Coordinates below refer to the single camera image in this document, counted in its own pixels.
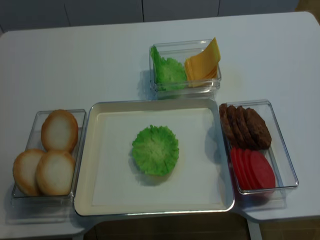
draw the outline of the table leg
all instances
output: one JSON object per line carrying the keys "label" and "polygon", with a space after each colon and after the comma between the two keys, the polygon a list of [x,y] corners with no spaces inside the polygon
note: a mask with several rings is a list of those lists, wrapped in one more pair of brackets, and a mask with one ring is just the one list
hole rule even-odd
{"label": "table leg", "polygon": [[262,240],[261,231],[258,223],[246,220],[249,228],[250,239],[251,240]]}
{"label": "table leg", "polygon": [[77,235],[72,238],[72,240],[84,240],[84,235]]}

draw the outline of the white table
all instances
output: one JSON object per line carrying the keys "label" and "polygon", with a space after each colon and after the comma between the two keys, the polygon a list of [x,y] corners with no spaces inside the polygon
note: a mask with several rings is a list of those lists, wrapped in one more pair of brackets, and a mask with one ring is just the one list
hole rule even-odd
{"label": "white table", "polygon": [[74,235],[110,219],[70,208],[40,224],[11,208],[13,161],[37,111],[148,99],[152,44],[213,37],[222,56],[217,103],[270,100],[300,182],[283,209],[235,211],[256,221],[320,216],[320,27],[310,13],[85,26],[0,37],[0,238]]}

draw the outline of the plastic food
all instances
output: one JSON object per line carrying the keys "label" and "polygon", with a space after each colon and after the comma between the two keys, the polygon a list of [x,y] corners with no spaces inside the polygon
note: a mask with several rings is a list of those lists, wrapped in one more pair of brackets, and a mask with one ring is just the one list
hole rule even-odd
{"label": "plastic food", "polygon": [[[202,52],[185,60],[184,67],[188,81],[215,78],[220,59],[218,43],[214,38]],[[190,85],[191,87],[198,87],[202,83],[191,82]]]}
{"label": "plastic food", "polygon": [[169,174],[179,158],[178,140],[167,126],[150,125],[139,132],[132,146],[137,166],[148,175]]}
{"label": "plastic food", "polygon": [[168,57],[161,57],[157,48],[153,46],[150,50],[156,72],[155,82],[161,91],[172,91],[183,89],[183,83],[187,81],[187,75],[184,66],[177,60]]}
{"label": "plastic food", "polygon": [[54,110],[41,128],[41,142],[45,150],[62,150],[69,153],[78,142],[78,123],[66,110]]}
{"label": "plastic food", "polygon": [[220,122],[222,125],[223,132],[226,135],[226,137],[229,139],[230,144],[233,147],[238,148],[239,145],[238,145],[237,139],[236,139],[234,132],[232,131],[231,125],[229,123],[227,109],[228,109],[228,107],[227,107],[227,104],[225,104],[225,103],[221,104],[219,106]]}
{"label": "plastic food", "polygon": [[251,160],[251,158],[250,158],[251,154],[252,154],[252,151],[249,149],[242,151],[242,162],[244,165],[244,171],[246,173],[246,177],[247,177],[252,189],[260,189],[261,187],[257,184],[257,181],[254,178],[254,172],[252,171],[252,169],[249,166],[250,160]]}
{"label": "plastic food", "polygon": [[256,190],[276,187],[275,174],[267,159],[260,152],[233,147],[230,157],[241,189]]}
{"label": "plastic food", "polygon": [[39,196],[40,189],[36,182],[36,169],[45,154],[40,149],[28,149],[16,157],[13,164],[13,178],[21,192],[28,196]]}
{"label": "plastic food", "polygon": [[41,192],[49,196],[70,192],[76,161],[67,151],[51,150],[39,161],[35,177]]}
{"label": "plastic food", "polygon": [[[223,103],[219,107],[222,124],[226,123],[222,119],[221,110],[226,107],[229,125],[222,129],[232,146],[251,150],[266,150],[270,147],[272,138],[266,122],[254,109],[250,107],[243,109],[242,106],[235,108],[233,105],[227,106],[226,103]],[[226,132],[226,129],[231,129],[233,134],[230,135],[229,132]]]}
{"label": "plastic food", "polygon": [[248,182],[244,181],[245,176],[242,170],[240,169],[240,162],[239,162],[240,159],[237,157],[237,154],[238,154],[237,149],[235,147],[232,148],[230,155],[231,155],[231,161],[233,164],[233,169],[234,169],[240,188],[243,190],[249,190],[251,188],[248,185]]}
{"label": "plastic food", "polygon": [[261,189],[271,189],[276,187],[274,171],[265,156],[258,151],[252,151],[249,167],[253,172],[253,177],[258,187]]}

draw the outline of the brown patty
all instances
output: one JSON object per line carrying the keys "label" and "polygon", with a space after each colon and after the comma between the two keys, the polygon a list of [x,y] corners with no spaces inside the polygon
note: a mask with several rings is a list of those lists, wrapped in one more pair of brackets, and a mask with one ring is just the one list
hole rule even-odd
{"label": "brown patty", "polygon": [[271,135],[265,120],[252,108],[247,108],[243,115],[252,139],[261,149],[268,149],[271,145]]}
{"label": "brown patty", "polygon": [[226,115],[228,117],[230,127],[232,129],[232,132],[235,136],[235,139],[236,139],[239,147],[242,149],[247,149],[248,146],[247,146],[246,141],[245,141],[244,137],[242,136],[242,133],[239,130],[239,127],[237,124],[235,106],[233,106],[233,105],[228,106],[228,108],[226,109]]}
{"label": "brown patty", "polygon": [[256,142],[253,140],[249,129],[246,124],[246,120],[244,117],[244,108],[242,106],[238,106],[235,110],[236,122],[239,127],[239,130],[242,133],[242,136],[248,146],[249,149],[257,150],[259,147]]}
{"label": "brown patty", "polygon": [[220,121],[221,121],[222,129],[225,136],[229,139],[230,144],[232,146],[238,148],[239,147],[238,142],[229,124],[229,120],[227,116],[227,104],[224,103],[219,106],[219,115],[220,115]]}

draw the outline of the white cabinet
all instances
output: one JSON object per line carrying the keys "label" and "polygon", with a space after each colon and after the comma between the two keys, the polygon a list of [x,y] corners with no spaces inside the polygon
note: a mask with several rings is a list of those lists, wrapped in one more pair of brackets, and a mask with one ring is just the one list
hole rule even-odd
{"label": "white cabinet", "polygon": [[62,0],[0,0],[3,31],[66,27],[69,25]]}
{"label": "white cabinet", "polygon": [[293,12],[299,0],[220,0],[219,16]]}
{"label": "white cabinet", "polygon": [[65,9],[71,26],[143,21],[141,0],[66,0]]}
{"label": "white cabinet", "polygon": [[218,16],[220,0],[142,0],[145,22]]}

